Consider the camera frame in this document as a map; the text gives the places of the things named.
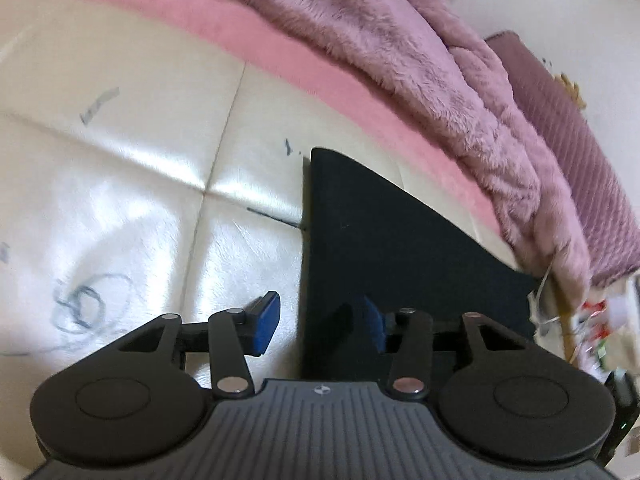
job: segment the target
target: pink quilted cushion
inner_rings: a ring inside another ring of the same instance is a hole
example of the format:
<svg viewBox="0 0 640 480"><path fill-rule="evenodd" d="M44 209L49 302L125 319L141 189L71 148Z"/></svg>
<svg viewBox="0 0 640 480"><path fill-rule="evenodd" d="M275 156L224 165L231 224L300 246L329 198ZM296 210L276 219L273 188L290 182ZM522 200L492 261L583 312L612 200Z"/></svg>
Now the pink quilted cushion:
<svg viewBox="0 0 640 480"><path fill-rule="evenodd" d="M640 267L640 228L613 168L577 106L514 32L486 40L502 60L513 96L558 159L591 254L593 285Z"/></svg>

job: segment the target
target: cream leather surface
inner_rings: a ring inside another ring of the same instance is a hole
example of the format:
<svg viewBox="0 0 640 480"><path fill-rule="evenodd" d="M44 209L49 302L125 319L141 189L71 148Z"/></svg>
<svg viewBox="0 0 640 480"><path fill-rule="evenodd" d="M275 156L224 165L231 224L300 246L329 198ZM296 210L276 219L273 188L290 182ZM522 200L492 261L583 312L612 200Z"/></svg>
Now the cream leather surface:
<svg viewBox="0 0 640 480"><path fill-rule="evenodd" d="M305 161L339 150L498 257L447 193L313 97L217 47L81 0L0 0L0 478L42 460L48 376L158 316L268 290L282 320L256 382L298 362ZM208 373L190 359L203 383Z"/></svg>

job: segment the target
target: black fabric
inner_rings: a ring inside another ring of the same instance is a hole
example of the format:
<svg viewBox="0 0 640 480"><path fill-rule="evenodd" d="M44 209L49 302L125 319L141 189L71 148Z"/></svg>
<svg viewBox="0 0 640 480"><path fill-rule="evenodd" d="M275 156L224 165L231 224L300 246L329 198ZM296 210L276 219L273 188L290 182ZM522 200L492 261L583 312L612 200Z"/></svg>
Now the black fabric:
<svg viewBox="0 0 640 480"><path fill-rule="evenodd" d="M310 177L303 378L386 376L390 357L376 354L360 311L347 306L365 294L386 312L410 306L436 321L481 312L533 338L527 295L534 278L340 153L314 149Z"/></svg>

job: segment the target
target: white wall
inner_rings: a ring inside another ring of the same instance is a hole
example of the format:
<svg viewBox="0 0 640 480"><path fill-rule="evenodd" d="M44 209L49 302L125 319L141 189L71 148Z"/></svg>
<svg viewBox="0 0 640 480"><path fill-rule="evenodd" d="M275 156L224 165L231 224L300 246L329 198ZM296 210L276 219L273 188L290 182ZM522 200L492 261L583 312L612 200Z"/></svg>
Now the white wall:
<svg viewBox="0 0 640 480"><path fill-rule="evenodd" d="M512 29L580 85L584 115L640 218L640 0L450 3L482 37Z"/></svg>

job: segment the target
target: fluffy pink blanket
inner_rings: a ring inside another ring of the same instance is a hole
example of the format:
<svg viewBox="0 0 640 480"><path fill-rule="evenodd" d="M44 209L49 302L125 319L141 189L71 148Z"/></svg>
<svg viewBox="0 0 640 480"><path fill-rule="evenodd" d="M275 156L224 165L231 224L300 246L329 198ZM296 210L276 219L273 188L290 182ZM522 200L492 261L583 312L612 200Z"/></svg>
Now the fluffy pink blanket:
<svg viewBox="0 0 640 480"><path fill-rule="evenodd" d="M551 264L574 306L590 258L558 164L513 101L500 60L444 0L241 0L346 60L404 103L492 197L524 266Z"/></svg>

